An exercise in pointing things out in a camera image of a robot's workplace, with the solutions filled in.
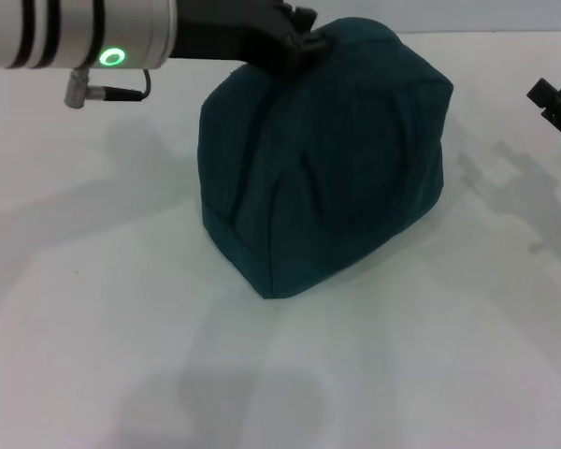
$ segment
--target white surface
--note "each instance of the white surface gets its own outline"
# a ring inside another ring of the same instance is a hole
[[[301,0],[323,22],[361,16],[400,32],[561,30],[561,0]]]
[[[525,98],[561,34],[405,41],[456,86],[444,195],[281,302],[200,224],[199,107],[234,65],[81,112],[65,72],[0,71],[0,449],[561,449],[561,135]]]

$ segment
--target green led ring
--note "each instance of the green led ring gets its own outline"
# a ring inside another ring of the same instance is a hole
[[[108,49],[100,56],[100,64],[106,67],[122,64],[122,61],[127,57],[126,53],[121,49]]]

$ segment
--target teal cloth bag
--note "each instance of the teal cloth bag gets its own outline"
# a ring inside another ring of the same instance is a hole
[[[453,86],[385,26],[343,19],[319,66],[275,80],[245,65],[206,101],[204,225],[265,298],[352,265],[437,202]]]

